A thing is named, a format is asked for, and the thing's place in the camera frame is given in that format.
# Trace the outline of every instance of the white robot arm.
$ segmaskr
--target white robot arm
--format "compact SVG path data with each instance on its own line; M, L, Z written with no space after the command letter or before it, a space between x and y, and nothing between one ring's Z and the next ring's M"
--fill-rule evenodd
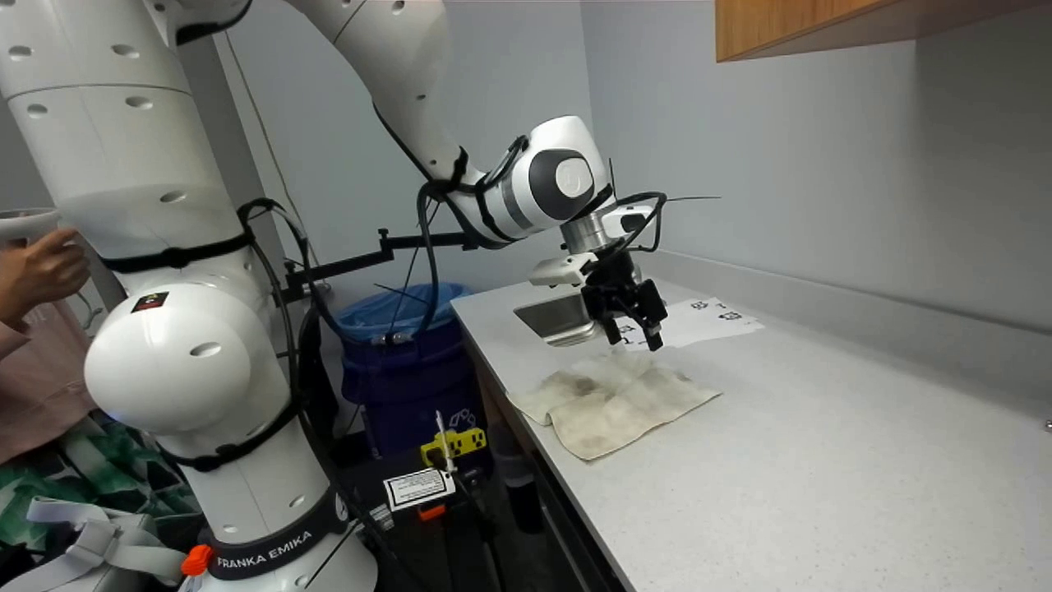
M354 66L378 114L488 246L563 226L589 260L593 316L628 314L659 335L665 306L639 284L613 176L578 118L476 172L428 110L444 58L441 0L291 0ZM214 531L196 588L375 587L362 542L327 531L331 483L292 422L264 329L270 292L212 155L179 43L235 27L249 0L2 0L0 97L67 224L126 286L85 382L99 407L181 458Z

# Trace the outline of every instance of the blue bin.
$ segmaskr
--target blue bin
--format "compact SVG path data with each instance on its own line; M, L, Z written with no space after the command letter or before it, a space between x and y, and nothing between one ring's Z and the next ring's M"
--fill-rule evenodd
M434 413L447 427L476 427L476 382L453 319L457 284L441 284L424 331L430 286L408 286L350 306L342 396L364 405L367 441L378 458L418 452L434 439Z

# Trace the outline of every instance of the wall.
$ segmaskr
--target wall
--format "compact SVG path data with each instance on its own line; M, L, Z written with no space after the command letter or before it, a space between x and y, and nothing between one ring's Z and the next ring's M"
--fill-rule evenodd
M712 63L712 0L585 0L600 136L668 251L1052 329L1052 7Z
M481 166L550 114L589 114L578 0L447 0L449 69L436 110ZM378 125L367 94L344 58L291 7L257 4L227 37L227 77L252 138L270 193L291 191L317 240L320 260L375 251L378 226L418 235L420 176ZM551 257L543 235L500 255L441 251L444 281L476 289L522 281ZM342 278L350 292L400 286L398 262Z

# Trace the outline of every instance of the sticker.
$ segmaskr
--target sticker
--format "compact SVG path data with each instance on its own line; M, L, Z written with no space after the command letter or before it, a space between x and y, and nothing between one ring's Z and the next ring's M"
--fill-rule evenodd
M148 292L132 306L132 314L162 311L166 300L167 300L167 292Z

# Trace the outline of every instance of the cable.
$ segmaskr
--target cable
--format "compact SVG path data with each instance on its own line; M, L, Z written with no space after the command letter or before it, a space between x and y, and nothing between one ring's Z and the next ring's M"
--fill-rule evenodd
M497 188L497 186L514 172L514 166L521 163L521 155L522 155L527 148L529 148L529 136L521 136L521 138L506 148L502 163L476 186L476 191Z
M668 204L668 193L662 193L662 191L640 191L640 193L621 197L619 204L639 204L639 200L659 200L659 204L655 204L655 210L643 219L643 224L639 224L639 226L613 251L616 257L626 255L626 251L630 251L630 244L636 244L655 220L662 220L662 210L665 210L665 204ZM662 226L659 226L659 235L655 235L655 244L643 246L643 255L655 255L659 244L662 244Z
M323 433L323 430L305 419L305 396L304 396L304 374L298 374L298 363L304 363L304 358L298 358L298 347L295 347L295 338L292 338L292 314L291 314L291 302L284 300L284 284L280 284L274 262L265 260L265 255L264 255L252 226L249 226L249 220L257 220L257 219L252 219L257 206L275 210L275 213L286 220L286 226L291 226L291 235L292 235L292 240L295 240L295 251L298 251L298 257L304 257L304 268L305 268L305 286L309 286L311 306L317 306L320 319L327 319L327 327L328 327L340 338L342 338L342 331L340 331L340 322L335 322L331 314L328 314L328 302L320 296L320 286L317 286L317 281L311 281L309 240L305 240L304 232L286 219L284 204L274 200L274 197L260 197L260 200L242 204L242 206L240 206L240 224L242 224L242 232L252 238L252 240L249 240L249 244L252 244L252 255L260 257L264 274L265 274L265 281L270 281L270 286L274 286L275 306L284 311L286 348L291 348L291 384L292 384L292 401L298 405L295 416L298 416L298 425L305 427L305 441L311 445L311 452L317 452L317 458L320 458L328 483L335 487L335 498L354 513L354 519L362 524L364 538L373 538L375 550L378 550L391 565L398 565L420 592L428 592L428 581L418 575L418 570L412 570L412 565L400 559L400 553L394 553L394 550L387 545L387 538L384 538L384 531L375 524L375 517L373 517L364 508L357 508L357 502L340 487L340 473L335 473L335 466L331 466L328 447L323 447L320 439L317 439L317 433Z
M428 213L428 232L430 232L430 224L434 224L434 219L436 219L436 206L441 206L441 200L434 200L430 213ZM400 289L391 289L391 292L398 292L400 300L398 300L398 311L394 311L391 327L387 327L387 342L391 342L394 322L398 322L398 316L400 316L400 302L403 302L403 300L418 300L415 292L408 292L412 278L415 278L415 271L418 271L418 257L420 257L420 246L415 246L415 257L412 257L412 262L408 262L408 274L403 274L403 281L400 281Z
M77 292L77 300L85 306L85 322L78 329L88 335L99 316L105 316L105 311L97 311L83 289Z
M229 63L235 63L235 69L238 69L238 80L240 80L242 97L249 100L249 110L252 110L260 138L264 138L264 146L265 146L270 166L274 166L274 172L275 172L275 180L284 186L286 204L292 206L292 219L304 220L295 200L291 197L292 191L291 191L286 172L280 168L280 158L275 158L275 153L274 153L270 129L265 129L265 122L264 122L264 113L260 113L257 97L252 97L249 77L242 74L242 63L240 63L240 57L238 57L238 45L235 45L229 32L224 32L221 39L227 39Z
M430 327L430 319L434 319L434 311L436 311L436 262L434 262L434 244L430 244L428 197L434 197L436 204L447 204L444 193L436 193L434 186L424 186L424 188L418 191L418 224L420 224L420 238L424 238L430 289L428 289L424 319L420 319L415 338L428 331L428 327Z
M488 517L488 502L481 501L481 489L476 487L468 487L465 476L457 473L453 476L457 487L465 489L465 498L470 501L470 511L472 511L472 519L476 519L476 531L484 538L484 553L489 559L489 570L497 575L497 592L506 592L506 574L502 574L502 563L500 563L500 553L497 553L497 538L493 538L493 519Z

